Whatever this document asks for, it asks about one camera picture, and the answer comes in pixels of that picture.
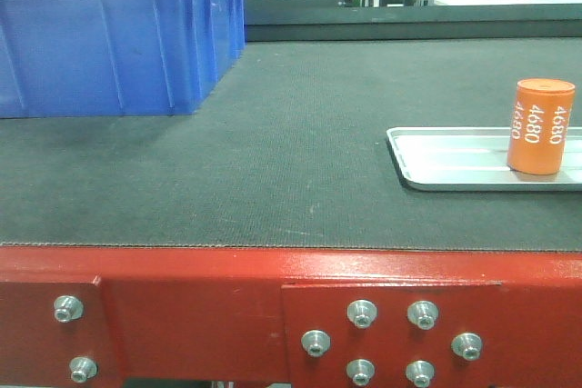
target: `conveyor belt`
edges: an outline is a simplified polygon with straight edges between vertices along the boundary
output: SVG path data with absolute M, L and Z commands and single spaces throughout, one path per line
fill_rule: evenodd
M 577 251 L 582 194 L 414 191 L 386 129 L 507 125 L 519 79 L 582 86 L 581 53 L 582 39 L 251 44 L 194 116 L 0 120 L 0 241 Z

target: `blue box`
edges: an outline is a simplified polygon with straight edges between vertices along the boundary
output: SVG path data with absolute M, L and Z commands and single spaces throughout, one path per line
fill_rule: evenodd
M 0 0 L 0 117 L 192 114 L 244 47 L 243 0 Z

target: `hex bolt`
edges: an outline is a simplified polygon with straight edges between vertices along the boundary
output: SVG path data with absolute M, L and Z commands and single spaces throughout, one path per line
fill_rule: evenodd
M 438 308 L 432 302 L 421 300 L 408 306 L 407 316 L 410 323 L 415 324 L 423 331 L 427 331 L 435 327 Z
M 97 376 L 97 364 L 90 358 L 77 357 L 69 364 L 71 379 L 76 383 L 85 383 Z
M 347 307 L 347 318 L 358 329 L 370 327 L 377 315 L 378 310 L 376 306 L 368 300 L 356 300 Z
M 375 371 L 374 365 L 366 359 L 356 359 L 346 366 L 347 377 L 356 386 L 368 385 Z
M 483 341 L 476 333 L 457 335 L 451 343 L 453 352 L 467 361 L 476 361 L 481 356 Z
M 55 319 L 69 323 L 83 316 L 83 303 L 73 295 L 61 295 L 55 300 Z
M 414 361 L 406 367 L 406 378 L 416 388 L 427 388 L 435 377 L 435 367 L 427 361 Z
M 301 337 L 301 345 L 309 356 L 319 358 L 331 347 L 331 338 L 324 331 L 308 331 Z

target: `orange battery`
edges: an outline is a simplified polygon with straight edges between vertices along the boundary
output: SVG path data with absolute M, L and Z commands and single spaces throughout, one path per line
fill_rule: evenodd
M 554 174 L 562 165 L 576 87 L 558 79 L 517 83 L 507 165 L 529 174 Z

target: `red metal frame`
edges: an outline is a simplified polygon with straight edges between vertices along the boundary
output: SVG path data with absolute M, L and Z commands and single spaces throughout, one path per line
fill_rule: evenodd
M 85 315 L 53 317 L 73 294 Z M 378 318 L 358 330 L 355 299 Z M 406 319 L 434 301 L 431 331 Z M 90 356 L 86 386 L 127 377 L 290 382 L 345 387 L 347 362 L 374 362 L 372 386 L 412 386 L 406 364 L 436 367 L 431 387 L 578 386 L 582 380 L 582 255 L 421 253 L 307 249 L 0 247 L 0 385 L 77 386 L 68 363 Z M 322 329 L 332 347 L 308 357 L 303 332 Z M 483 356 L 450 350 L 479 333 Z

